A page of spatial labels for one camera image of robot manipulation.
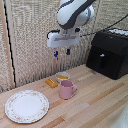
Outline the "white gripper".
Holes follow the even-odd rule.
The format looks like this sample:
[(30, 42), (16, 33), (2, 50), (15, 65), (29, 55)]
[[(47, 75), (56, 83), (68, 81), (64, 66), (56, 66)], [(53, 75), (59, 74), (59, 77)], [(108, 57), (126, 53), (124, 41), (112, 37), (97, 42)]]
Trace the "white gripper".
[[(47, 34), (47, 46), (50, 48), (71, 46), (78, 44), (80, 40), (80, 29), (70, 30), (52, 30)], [(54, 57), (58, 57), (58, 50), (54, 51)], [(66, 55), (71, 54), (71, 49), (68, 48)]]

